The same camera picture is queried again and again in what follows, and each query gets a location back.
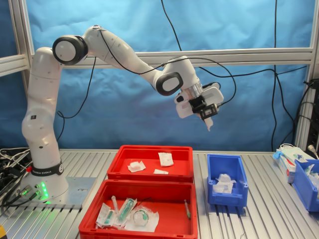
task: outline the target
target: metal table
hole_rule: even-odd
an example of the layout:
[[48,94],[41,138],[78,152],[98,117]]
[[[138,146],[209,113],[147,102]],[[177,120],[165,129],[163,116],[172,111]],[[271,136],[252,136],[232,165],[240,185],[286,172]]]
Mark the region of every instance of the metal table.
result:
[[[8,238],[79,239],[78,226],[117,150],[60,150],[65,173],[76,177],[97,177],[83,209],[58,209],[30,205],[10,208],[0,217]],[[207,204],[207,153],[241,155],[248,178],[247,207]],[[309,214],[292,185],[285,183],[271,153],[195,151],[199,239],[319,239],[319,214]]]

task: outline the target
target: red plastic bin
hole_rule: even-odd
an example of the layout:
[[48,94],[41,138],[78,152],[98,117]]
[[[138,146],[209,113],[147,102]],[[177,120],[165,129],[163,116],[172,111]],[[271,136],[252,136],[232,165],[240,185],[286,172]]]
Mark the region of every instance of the red plastic bin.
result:
[[[137,198],[141,205],[159,213],[159,224],[154,233],[119,231],[113,228],[96,229],[95,221],[102,203],[113,208],[111,197],[115,195],[119,208],[127,198]],[[191,218],[188,219],[184,204],[188,203]],[[196,193],[192,183],[146,182],[105,180],[80,226],[81,239],[196,239]]]
[[[159,153],[171,153],[174,165],[161,167]],[[131,173],[131,162],[143,161],[146,169]],[[168,174],[153,174],[155,169]],[[189,182],[194,179],[193,150],[182,146],[123,145],[116,154],[109,170],[109,179]]]

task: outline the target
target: metal profile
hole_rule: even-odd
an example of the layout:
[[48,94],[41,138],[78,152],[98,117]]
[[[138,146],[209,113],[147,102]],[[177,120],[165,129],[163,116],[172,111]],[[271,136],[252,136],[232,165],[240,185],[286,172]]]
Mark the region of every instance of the metal profile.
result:
[[[319,34],[319,1],[317,0],[315,5],[314,23],[313,23],[312,38],[311,38],[311,48],[313,49],[313,55],[312,55],[310,66],[308,67],[306,82],[309,82],[311,79],[319,77],[319,65],[317,62],[317,56],[318,56],[318,50],[319,50],[318,49],[318,40],[319,40],[318,34]],[[315,90],[310,89],[305,97],[305,101],[314,102],[315,93],[316,93]],[[303,104],[302,109],[300,110],[300,114],[308,118],[311,118],[312,112],[313,112],[312,104]],[[295,145],[300,147],[302,150],[305,150],[307,147],[309,127],[310,127],[309,120],[304,117],[300,117],[298,127],[297,127]]]
[[25,0],[8,0],[17,52],[24,55],[27,68],[22,73],[25,94],[29,83],[32,55],[34,54],[32,36]]
[[0,58],[0,77],[29,69],[25,55]]
[[[214,60],[223,65],[295,65],[310,64],[312,48],[258,48],[235,50],[204,50],[204,51],[170,51],[170,52],[137,52],[137,55],[147,64],[158,66],[166,63],[173,57],[188,56]],[[191,59],[194,67],[218,66],[208,60]],[[89,56],[74,66],[65,66],[65,69],[92,68],[94,57]],[[97,59],[96,68],[113,68],[101,59]]]

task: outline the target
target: blue plastic bin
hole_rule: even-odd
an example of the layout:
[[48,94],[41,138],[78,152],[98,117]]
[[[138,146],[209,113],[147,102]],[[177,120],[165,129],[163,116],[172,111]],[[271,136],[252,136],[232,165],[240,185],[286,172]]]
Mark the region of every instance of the blue plastic bin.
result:
[[312,164],[314,164],[312,171],[319,173],[319,160],[308,159],[307,161],[307,163],[299,163],[295,160],[296,172],[293,186],[307,211],[319,212],[318,190],[305,173],[305,169]]
[[[208,202],[210,204],[246,207],[248,196],[248,183],[240,156],[209,154],[207,155],[208,166]],[[226,173],[232,180],[236,180],[232,193],[215,193],[213,185],[217,184],[216,178]]]

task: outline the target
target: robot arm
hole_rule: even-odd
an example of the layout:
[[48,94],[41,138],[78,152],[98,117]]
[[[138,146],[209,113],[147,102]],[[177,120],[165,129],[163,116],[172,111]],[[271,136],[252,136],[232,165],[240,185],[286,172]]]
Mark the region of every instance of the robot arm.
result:
[[88,54],[140,75],[164,96],[181,89],[174,99],[178,115],[185,118],[196,114],[205,121],[208,129],[212,126],[210,117],[217,114],[216,104],[224,99],[217,85],[202,87],[187,57],[171,59],[162,64],[165,68],[159,71],[143,62],[126,42],[98,25],[90,27],[82,37],[58,38],[52,49],[39,48],[32,61],[28,107],[22,122],[22,133],[32,156],[32,171],[20,185],[21,189],[28,185],[37,188],[40,193],[39,198],[34,199],[36,201],[56,198],[68,189],[62,176],[53,122],[63,65],[74,65]]
[[203,89],[187,57],[171,59],[163,71],[156,70],[142,61],[125,41],[98,25],[90,27],[82,37],[58,38],[53,44],[53,54],[64,65],[74,65],[87,54],[94,55],[109,65],[140,75],[164,96],[181,89],[174,100],[178,115],[184,118],[197,114],[208,130],[212,126],[210,117],[217,114],[216,104],[224,100],[217,84]]

